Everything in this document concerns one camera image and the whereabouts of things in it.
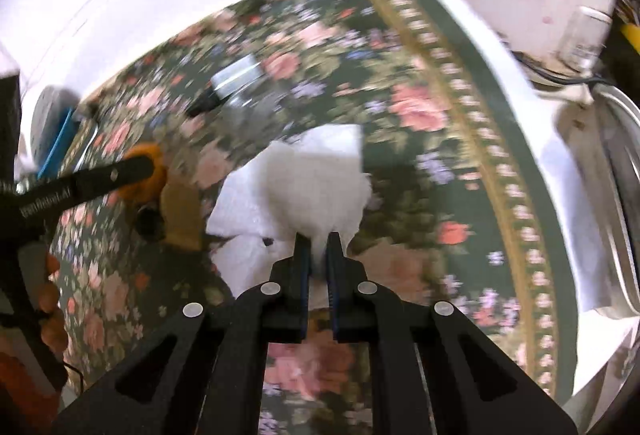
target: black cable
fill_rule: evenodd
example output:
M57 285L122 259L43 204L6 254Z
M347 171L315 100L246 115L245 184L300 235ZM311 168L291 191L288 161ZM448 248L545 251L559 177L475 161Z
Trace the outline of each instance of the black cable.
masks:
M63 362L62 364L65 365L65 367L67 367L69 370L73 370L75 373L77 373L80 376L80 395L82 395L84 393L84 375L82 375L82 372L78 370L76 367L72 367L71 365L65 362Z
M522 63L525 67L533 70L538 76L552 83L558 85L594 85L596 83L604 83L606 85L612 85L610 80L602 78L601 76L591 76L590 78L568 78L565 76L556 76L551 71L546 70L538 65L535 65L522 51L511 51L515 59Z

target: floral pattern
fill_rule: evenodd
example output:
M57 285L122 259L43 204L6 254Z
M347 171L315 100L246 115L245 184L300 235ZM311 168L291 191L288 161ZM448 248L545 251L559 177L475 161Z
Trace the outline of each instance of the floral pattern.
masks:
M289 89L296 118L280 138L324 123L362 126L372 198L348 255L405 300L450 299L553 394L559 335L544 230L482 92L415 0L244 0L205 18L105 84L85 166L155 141L170 172L199 189L204 219L224 177L265 145L234 136L215 112L183 112L249 53ZM63 170L90 133L81 128ZM231 299L211 262L225 239L187 254L142 240L130 221L110 194L64 214L53 240L66 358L89 385L185 303ZM311 314L302 344L270 346L261 434L364 435L371 426L366 347L336 344L327 311Z

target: white tissue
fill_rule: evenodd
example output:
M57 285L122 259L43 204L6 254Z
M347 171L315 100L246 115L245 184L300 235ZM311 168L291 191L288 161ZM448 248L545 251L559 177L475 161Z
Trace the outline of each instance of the white tissue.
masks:
M361 144L358 125L323 125L309 130L294 144L271 142L240 170L228 175L207 221L207 233L293 241L298 232L311 239L312 272L323 276L327 236L338 231L345 249L358 232L371 195L369 179L361 168ZM234 249L240 244L237 240ZM255 241L248 245L254 255L263 251ZM259 270L244 255L236 256L237 267L225 258L224 270L217 258L214 263L222 277L227 283L233 281L236 290L254 280L231 272ZM276 261L265 261L267 258L255 264Z

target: gold stripe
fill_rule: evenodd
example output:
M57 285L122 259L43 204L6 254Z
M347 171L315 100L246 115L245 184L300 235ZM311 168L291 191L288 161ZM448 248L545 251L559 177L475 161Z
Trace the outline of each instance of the gold stripe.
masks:
M382 19L387 23L387 25L390 25L390 27L398 31L401 37L401 40L405 44L407 49L409 49L412 52L412 54L417 54L418 56L421 56L427 64L432 64L431 58L428 57L428 54L426 53L422 45L416 40L412 31L406 26L405 22L402 20L401 17L399 17L399 15L393 10L393 8L389 6L386 0L370 0L370 1L372 2L376 11L382 17ZM433 22L431 22L430 18L428 18L428 16L424 14L424 11L422 10L422 8L418 4L416 4L413 0L410 0L410 1L412 2L412 6L414 6L414 8L417 8L422 13L423 19L426 22L430 22L431 24L430 27L434 28ZM444 41L442 40L442 34L439 32L439 30L436 32L436 34L439 38L439 41ZM436 74L436 76L440 79L440 82L447 84L440 78L440 73ZM494 208L494 212L498 222L498 227L502 234L502 241L504 242L505 249L507 251L507 255L510 261L510 268L511 268L511 273L514 279L514 288L516 290L516 296L518 297L518 301L521 307L522 314L520 315L520 317L522 318L522 321L524 323L524 328L526 333L526 346L527 346L526 370L529 375L533 376L535 373L535 367L536 367L536 351L537 351L536 339L535 339L536 328L535 328L535 325L533 325L534 304L532 302L532 299L529 293L526 260L524 258L522 249L520 247L520 238L517 232L513 229L513 227L511 227L511 216L510 216L511 210L507 206L502 196L502 191L500 190L499 184L497 184L494 174L491 173L488 169L488 166L491 166L493 164L493 161L491 161L491 159L487 156L484 148L482 148L482 146L478 144L476 139L476 134L468 126L466 115L463 112L461 112L460 105L457 102L457 100L452 97L452 95L450 94L450 91L444 90L443 92L445 92L444 95L447 97L447 99L451 103L451 112L454 115L454 120L460 125L462 125L468 144L471 145L472 151L478 156L478 158L481 159L479 171L481 172L482 180L484 181L484 186L485 186L487 195L489 196L489 199L492 203L492 207ZM486 105L482 101L482 98L478 97L478 100L481 103L480 105L481 110L486 116L490 118L491 113L488 111L488 108L486 108ZM519 173L517 166L515 166L514 169L517 173ZM529 206L529 209L531 213L534 215L532 206ZM541 234L541 231L538 227L536 228L536 232L539 235ZM553 317L556 318L555 296L553 296L552 301L554 304ZM557 329L557 326L556 326L556 323L554 322L554 330L556 329ZM555 365L558 360L557 359L558 338L557 336L554 336L554 337L556 338L556 344L554 345L554 350L553 350L554 365ZM556 385L555 381L556 380L553 379L553 381L550 383L552 394L555 391L554 390Z

